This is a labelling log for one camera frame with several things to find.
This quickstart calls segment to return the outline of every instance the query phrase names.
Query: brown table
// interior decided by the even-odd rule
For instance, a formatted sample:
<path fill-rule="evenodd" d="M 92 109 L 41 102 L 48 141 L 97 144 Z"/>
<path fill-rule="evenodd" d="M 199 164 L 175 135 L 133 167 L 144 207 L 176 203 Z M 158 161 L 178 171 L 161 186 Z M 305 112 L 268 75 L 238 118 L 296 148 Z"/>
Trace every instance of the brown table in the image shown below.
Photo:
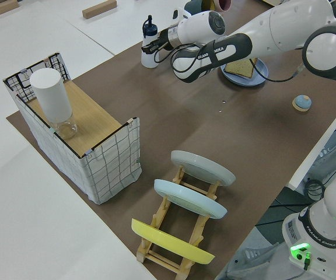
<path fill-rule="evenodd" d="M 254 0 L 233 2 L 225 15 L 227 33 L 268 8 Z M 186 84 L 167 61 L 146 69 L 140 57 L 138 44 L 74 82 L 120 123 L 141 119 L 141 177 L 103 205 L 68 183 L 135 253 L 140 238 L 131 230 L 131 218 L 151 221 L 161 202 L 154 179 L 171 180 L 176 172 L 172 150 L 196 153 L 231 170 L 236 182 L 217 192 L 228 213 L 207 222 L 199 245 L 216 257 L 209 265 L 195 264 L 188 278 L 213 280 L 336 117 L 336 81 L 305 70 L 289 82 L 247 88 L 231 84 L 216 69 Z M 262 60 L 273 79 L 289 77 L 302 61 L 298 50 Z M 313 101 L 306 113 L 291 104 L 301 94 Z M 8 120 L 38 149 L 20 113 Z M 171 207 L 161 229 L 188 240 L 197 215 Z M 158 280 L 175 277 L 148 260 L 145 265 Z"/>

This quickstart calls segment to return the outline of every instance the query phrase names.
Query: plate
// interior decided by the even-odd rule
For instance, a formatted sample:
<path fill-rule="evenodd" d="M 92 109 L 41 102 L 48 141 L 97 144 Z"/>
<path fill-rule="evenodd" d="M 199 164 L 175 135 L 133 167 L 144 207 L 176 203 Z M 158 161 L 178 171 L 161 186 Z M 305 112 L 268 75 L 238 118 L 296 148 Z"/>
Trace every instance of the plate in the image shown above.
<path fill-rule="evenodd" d="M 209 184 L 220 181 L 220 186 L 230 186 L 236 176 L 225 167 L 205 157 L 183 150 L 173 150 L 170 159 L 174 165 L 184 167 L 184 172 Z"/>
<path fill-rule="evenodd" d="M 198 247 L 195 247 L 190 243 L 187 243 L 136 219 L 132 219 L 132 230 L 153 244 L 156 244 L 164 249 L 167 249 L 184 258 L 188 258 L 189 260 L 195 261 L 199 264 L 209 264 L 215 257 L 214 255 Z"/>
<path fill-rule="evenodd" d="M 167 197 L 170 202 L 199 215 L 209 215 L 212 219 L 221 219 L 228 211 L 209 197 L 166 180 L 156 179 L 154 189 L 162 197 Z"/>
<path fill-rule="evenodd" d="M 242 77 L 239 75 L 233 75 L 230 73 L 227 73 L 224 71 L 226 64 L 221 65 L 221 71 L 224 74 L 225 78 L 230 80 L 231 82 L 235 83 L 236 85 L 239 86 L 257 86 L 260 85 L 261 83 L 265 82 L 265 79 L 260 76 L 256 70 L 254 69 L 254 72 L 252 74 L 251 78 L 246 78 L 246 77 Z M 265 76 L 268 77 L 269 72 L 268 72 L 268 68 L 267 66 L 262 62 L 261 59 L 258 59 L 256 61 L 256 68 Z"/>

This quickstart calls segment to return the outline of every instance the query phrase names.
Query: yellow bowl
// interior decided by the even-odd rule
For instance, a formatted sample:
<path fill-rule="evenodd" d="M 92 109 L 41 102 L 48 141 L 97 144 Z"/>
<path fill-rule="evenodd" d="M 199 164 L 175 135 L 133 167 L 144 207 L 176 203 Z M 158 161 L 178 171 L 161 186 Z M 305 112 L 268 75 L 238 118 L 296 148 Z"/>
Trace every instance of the yellow bowl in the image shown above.
<path fill-rule="evenodd" d="M 195 261 L 199 264 L 209 264 L 215 257 L 214 255 L 198 247 L 195 247 L 190 243 L 187 243 L 136 219 L 132 219 L 132 230 L 153 244 L 156 244 L 164 249 L 174 252 L 175 254 L 191 261 Z"/>

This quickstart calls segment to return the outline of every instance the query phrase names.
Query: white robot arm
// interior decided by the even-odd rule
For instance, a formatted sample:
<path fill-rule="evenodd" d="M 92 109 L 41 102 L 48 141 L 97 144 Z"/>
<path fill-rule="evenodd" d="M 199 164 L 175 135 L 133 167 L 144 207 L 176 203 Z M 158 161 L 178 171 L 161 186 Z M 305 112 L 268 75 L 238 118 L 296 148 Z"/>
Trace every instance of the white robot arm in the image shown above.
<path fill-rule="evenodd" d="M 193 82 L 228 62 L 302 48 L 310 72 L 336 80 L 334 11 L 327 0 L 287 0 L 226 37 L 176 52 L 174 74 Z"/>

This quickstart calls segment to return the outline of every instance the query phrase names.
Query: green light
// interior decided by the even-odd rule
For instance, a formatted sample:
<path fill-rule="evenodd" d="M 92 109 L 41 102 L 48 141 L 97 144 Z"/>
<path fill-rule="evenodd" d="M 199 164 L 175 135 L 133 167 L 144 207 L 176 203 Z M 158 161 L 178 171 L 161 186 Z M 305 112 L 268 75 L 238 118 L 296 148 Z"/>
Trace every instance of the green light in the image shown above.
<path fill-rule="evenodd" d="M 294 258 L 298 258 L 297 255 L 300 254 L 301 252 L 306 251 L 309 247 L 310 247 L 310 244 L 308 244 L 308 243 L 302 243 L 302 244 L 298 244 L 298 245 L 292 246 L 290 248 L 291 255 Z"/>

